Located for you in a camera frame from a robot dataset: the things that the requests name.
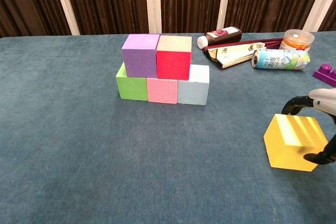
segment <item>pink block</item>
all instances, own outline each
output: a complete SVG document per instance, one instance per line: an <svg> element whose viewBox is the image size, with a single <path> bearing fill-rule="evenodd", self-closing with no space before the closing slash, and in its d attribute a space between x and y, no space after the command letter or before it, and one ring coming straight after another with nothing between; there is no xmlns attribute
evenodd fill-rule
<svg viewBox="0 0 336 224"><path fill-rule="evenodd" d="M149 102L177 104L177 80L147 78Z"/></svg>

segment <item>brown bottle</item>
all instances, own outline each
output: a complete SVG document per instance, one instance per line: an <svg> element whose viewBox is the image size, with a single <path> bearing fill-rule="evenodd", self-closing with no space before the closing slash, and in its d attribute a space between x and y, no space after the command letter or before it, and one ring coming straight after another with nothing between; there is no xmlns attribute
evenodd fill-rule
<svg viewBox="0 0 336 224"><path fill-rule="evenodd" d="M203 49L207 46L212 46L222 43L230 43L240 41L242 38L242 31L237 27L230 26L210 33L205 33L197 39L197 45Z"/></svg>

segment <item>yellow block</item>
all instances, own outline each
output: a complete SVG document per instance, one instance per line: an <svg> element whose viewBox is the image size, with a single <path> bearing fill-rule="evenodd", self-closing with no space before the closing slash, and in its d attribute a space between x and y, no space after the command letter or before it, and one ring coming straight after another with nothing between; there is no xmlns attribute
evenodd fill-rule
<svg viewBox="0 0 336 224"><path fill-rule="evenodd" d="M317 166L303 158L328 143L315 118L275 114L264 135L271 167L311 172Z"/></svg>

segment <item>bottle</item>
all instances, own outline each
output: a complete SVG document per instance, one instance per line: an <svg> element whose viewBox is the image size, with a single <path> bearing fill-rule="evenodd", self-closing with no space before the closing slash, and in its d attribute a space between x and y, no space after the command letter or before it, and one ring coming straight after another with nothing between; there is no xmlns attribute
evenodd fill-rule
<svg viewBox="0 0 336 224"><path fill-rule="evenodd" d="M210 33L205 33L197 39L197 45L203 49L207 46L212 46L221 43L230 43L240 41L242 38L242 31L237 27L230 26Z"/></svg>
<svg viewBox="0 0 336 224"><path fill-rule="evenodd" d="M280 49L308 52L314 39L314 35L307 31L290 29L285 32Z"/></svg>

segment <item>purple block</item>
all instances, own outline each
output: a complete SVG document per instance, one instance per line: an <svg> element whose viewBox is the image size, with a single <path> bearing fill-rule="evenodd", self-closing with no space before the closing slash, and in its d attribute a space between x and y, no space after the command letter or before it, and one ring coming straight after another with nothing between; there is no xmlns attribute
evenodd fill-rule
<svg viewBox="0 0 336 224"><path fill-rule="evenodd" d="M130 34L121 48L128 77L156 78L159 34Z"/></svg>
<svg viewBox="0 0 336 224"><path fill-rule="evenodd" d="M336 87L336 70L331 71L331 65L329 64L322 64L320 68L314 72L313 77L334 88Z"/></svg>

